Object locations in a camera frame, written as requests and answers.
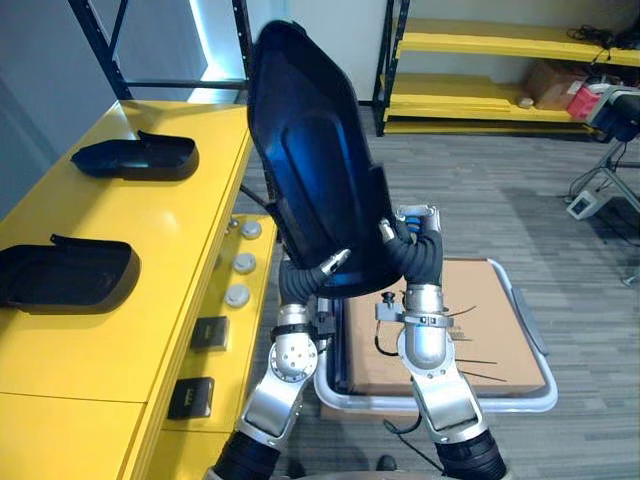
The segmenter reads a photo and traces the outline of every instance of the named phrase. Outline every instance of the gray carpet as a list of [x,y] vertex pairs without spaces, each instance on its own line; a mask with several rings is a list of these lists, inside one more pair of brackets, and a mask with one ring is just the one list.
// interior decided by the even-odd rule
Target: gray carpet
[[[371,155],[384,164],[394,204],[433,203],[442,211],[446,253],[497,259],[521,287],[551,350],[558,405],[546,414],[489,415],[504,458],[520,479],[638,479],[640,287],[620,278],[640,263],[598,219],[577,222],[559,195],[595,164],[606,146],[545,138],[373,133],[362,109]],[[628,159],[639,160],[638,142]],[[638,170],[620,171],[640,191]],[[245,184],[266,188],[254,152]],[[603,213],[640,243],[638,221],[624,202]],[[239,194],[236,212],[259,212]],[[275,324],[277,275],[272,271],[254,357],[253,381],[266,368]],[[298,458],[307,474],[373,469],[384,454],[403,470],[434,472],[378,423],[321,420],[313,387],[278,464]],[[408,436],[434,458],[424,431]]]

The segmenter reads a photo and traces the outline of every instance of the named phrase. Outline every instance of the red object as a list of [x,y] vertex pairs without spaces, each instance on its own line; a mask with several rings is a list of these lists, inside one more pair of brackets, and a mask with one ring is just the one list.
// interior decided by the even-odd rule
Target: red object
[[584,120],[591,113],[599,99],[599,94],[591,93],[587,86],[583,85],[571,100],[567,107],[567,112],[576,120]]

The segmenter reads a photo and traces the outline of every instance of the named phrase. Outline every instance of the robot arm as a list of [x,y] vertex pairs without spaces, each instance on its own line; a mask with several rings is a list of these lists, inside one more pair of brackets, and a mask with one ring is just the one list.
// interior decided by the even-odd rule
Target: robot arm
[[280,264],[280,298],[273,345],[262,381],[245,406],[209,479],[267,480],[302,406],[302,392],[318,364],[313,327],[307,318],[309,297],[349,257],[348,249],[320,266],[299,270],[290,260]]
[[[403,322],[398,354],[412,375],[412,391],[445,474],[460,479],[499,480],[506,467],[478,400],[455,364],[447,332],[453,324],[442,297],[443,249],[440,215],[428,206],[402,207],[396,231],[387,220],[380,231],[388,254],[405,275],[403,305],[389,297],[376,317]],[[413,243],[407,225],[416,233]]]
[[[403,207],[395,229],[387,220],[380,231],[390,261],[407,280],[402,305],[389,297],[376,305],[376,318],[402,322],[398,353],[412,374],[412,391],[429,436],[450,478],[499,480],[507,474],[500,452],[466,379],[455,364],[442,297],[443,249],[440,216],[429,206]],[[416,234],[416,242],[411,237]],[[316,371],[318,350],[306,304],[349,256],[333,255],[319,267],[280,266],[282,306],[272,331],[269,365],[249,398],[208,480],[267,480],[274,471],[302,406],[302,392]]]

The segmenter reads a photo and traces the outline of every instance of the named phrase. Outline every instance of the white knob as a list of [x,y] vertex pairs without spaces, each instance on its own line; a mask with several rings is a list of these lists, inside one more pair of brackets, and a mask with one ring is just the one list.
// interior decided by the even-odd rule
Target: white knob
[[258,222],[246,222],[242,226],[242,236],[247,240],[258,238],[262,233],[262,227]]
[[224,295],[224,301],[227,305],[234,308],[244,307],[249,301],[251,292],[244,285],[236,284],[231,285]]
[[253,253],[241,253],[233,260],[233,269],[245,275],[256,269],[256,257]]

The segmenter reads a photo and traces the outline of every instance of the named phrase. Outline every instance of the metal shelving rack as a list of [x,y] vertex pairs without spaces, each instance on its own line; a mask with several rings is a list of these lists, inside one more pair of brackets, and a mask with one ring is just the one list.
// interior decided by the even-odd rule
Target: metal shelving rack
[[[398,69],[398,43],[404,36],[404,29],[407,26],[409,16],[409,6],[411,0],[400,0],[400,13],[396,24],[395,35],[393,35],[393,10],[395,0],[387,0],[387,10],[384,15],[384,26],[382,28],[382,42],[380,44],[380,55],[378,56],[378,69],[376,71],[376,81],[373,88],[373,118],[376,126],[376,135],[384,135],[384,111],[391,102],[391,91]],[[382,85],[382,75],[384,70],[384,86]]]
[[115,60],[120,38],[120,29],[127,13],[128,0],[120,0],[118,13],[113,26],[113,34],[110,42],[107,42],[96,18],[96,14],[88,0],[68,0],[87,41],[93,50],[100,67],[104,72],[113,93],[118,100],[131,100],[130,87],[155,87],[155,88],[213,88],[222,90],[246,90],[249,81],[251,65],[251,30],[247,14],[245,0],[231,0],[233,14],[236,21],[240,52],[244,66],[245,78],[229,78],[216,81],[202,80],[167,80],[167,79],[128,79],[120,71],[120,66]]
[[640,51],[576,40],[565,28],[469,20],[408,18],[411,0],[387,0],[372,105],[376,133],[585,134],[564,110],[522,108],[518,83],[489,77],[397,73],[405,52],[544,58],[640,67]]

